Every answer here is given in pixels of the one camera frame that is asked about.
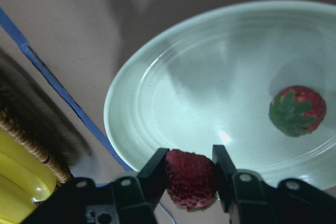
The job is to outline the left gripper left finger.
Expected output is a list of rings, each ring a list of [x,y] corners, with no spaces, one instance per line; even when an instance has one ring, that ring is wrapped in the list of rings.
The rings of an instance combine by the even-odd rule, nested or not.
[[[158,223],[154,210],[167,188],[165,158],[159,148],[138,173],[125,173],[112,182],[119,223]]]

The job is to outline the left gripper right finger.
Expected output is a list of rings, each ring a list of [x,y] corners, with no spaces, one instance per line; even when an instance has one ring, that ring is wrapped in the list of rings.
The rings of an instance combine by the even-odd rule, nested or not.
[[[237,169],[224,145],[213,145],[216,189],[230,223],[278,223],[268,186],[252,170]]]

